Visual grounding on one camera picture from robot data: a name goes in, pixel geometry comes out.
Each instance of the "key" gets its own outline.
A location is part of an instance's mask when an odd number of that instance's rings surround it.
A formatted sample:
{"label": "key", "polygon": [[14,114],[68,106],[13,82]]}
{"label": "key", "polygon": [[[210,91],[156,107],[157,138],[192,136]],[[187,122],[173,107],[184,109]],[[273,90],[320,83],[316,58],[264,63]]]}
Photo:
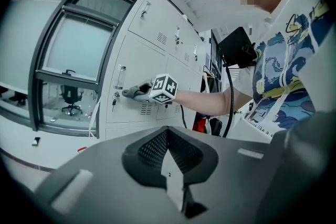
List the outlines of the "key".
{"label": "key", "polygon": [[112,112],[113,112],[113,109],[114,109],[114,106],[116,105],[116,103],[117,103],[117,100],[116,99],[113,99],[113,102],[112,102]]}

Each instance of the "glove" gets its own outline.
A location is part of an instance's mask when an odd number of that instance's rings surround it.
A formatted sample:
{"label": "glove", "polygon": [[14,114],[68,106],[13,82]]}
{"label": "glove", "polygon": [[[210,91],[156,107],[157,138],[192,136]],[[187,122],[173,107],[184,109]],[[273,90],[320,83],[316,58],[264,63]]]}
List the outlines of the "glove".
{"label": "glove", "polygon": [[140,86],[133,86],[128,90],[123,90],[121,94],[124,97],[131,98],[136,101],[155,103],[154,100],[152,100],[149,97],[149,94],[153,87],[153,82],[154,82],[154,79],[145,80],[143,83],[140,84]]}

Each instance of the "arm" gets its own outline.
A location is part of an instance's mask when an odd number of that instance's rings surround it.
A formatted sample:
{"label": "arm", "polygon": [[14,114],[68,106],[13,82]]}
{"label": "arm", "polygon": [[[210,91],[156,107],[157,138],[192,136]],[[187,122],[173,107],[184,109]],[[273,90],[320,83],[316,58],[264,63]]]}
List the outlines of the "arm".
{"label": "arm", "polygon": [[[216,93],[178,91],[174,102],[202,114],[220,116],[229,114],[230,99],[231,90],[228,88],[224,92]],[[251,99],[252,97],[245,95],[234,88],[233,111],[240,109]]]}

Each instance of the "black office chair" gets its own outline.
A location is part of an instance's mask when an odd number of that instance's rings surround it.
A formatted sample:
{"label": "black office chair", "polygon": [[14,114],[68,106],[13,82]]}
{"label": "black office chair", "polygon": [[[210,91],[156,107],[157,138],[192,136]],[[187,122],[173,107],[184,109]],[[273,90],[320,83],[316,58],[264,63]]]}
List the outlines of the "black office chair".
{"label": "black office chair", "polygon": [[64,109],[68,109],[70,112],[70,116],[72,116],[72,110],[76,109],[80,111],[80,114],[83,114],[82,109],[80,109],[80,106],[75,105],[76,102],[81,101],[83,96],[83,92],[80,92],[80,95],[78,95],[78,88],[64,85],[64,92],[62,94],[62,97],[64,101],[69,104],[69,106],[66,106],[62,108],[62,112]]}

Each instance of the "locker door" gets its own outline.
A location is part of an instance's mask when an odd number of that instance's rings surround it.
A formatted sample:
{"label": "locker door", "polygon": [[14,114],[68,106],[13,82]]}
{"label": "locker door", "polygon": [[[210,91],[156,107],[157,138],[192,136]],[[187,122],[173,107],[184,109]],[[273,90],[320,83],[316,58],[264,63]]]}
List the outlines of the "locker door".
{"label": "locker door", "polygon": [[177,10],[167,0],[145,0],[129,31],[169,51],[175,44],[176,15]]}
{"label": "locker door", "polygon": [[[166,73],[171,75],[178,83],[179,90],[188,91],[189,86],[189,69],[180,61],[176,60],[173,57],[169,57]],[[170,119],[177,116],[181,116],[181,108],[177,103],[170,104],[166,108],[165,105],[159,105],[158,115],[156,116],[157,120]]]}
{"label": "locker door", "polygon": [[[138,36],[131,33],[126,35],[112,76],[107,123],[155,120],[157,105],[134,101],[121,94],[123,89],[129,89],[144,80],[155,78],[157,74],[165,73],[167,57],[150,46],[153,45]],[[116,89],[115,86],[118,88],[118,85],[122,85],[121,77],[124,77],[123,89]],[[117,103],[113,107],[114,93],[117,91],[120,97],[116,98]]]}
{"label": "locker door", "polygon": [[[199,44],[202,43],[202,40],[192,26],[181,16],[178,17],[177,22],[177,26],[180,29],[180,44],[178,45],[178,49],[175,50],[174,56],[196,72],[199,72],[197,53]],[[194,53],[197,55],[197,61],[195,61]]]}
{"label": "locker door", "polygon": [[205,44],[200,40],[194,43],[193,60],[190,67],[197,73],[203,73],[203,66],[205,65]]}
{"label": "locker door", "polygon": [[189,85],[190,90],[194,92],[200,92],[201,91],[201,84],[202,84],[202,75],[196,73],[193,70],[190,70],[189,73]]}

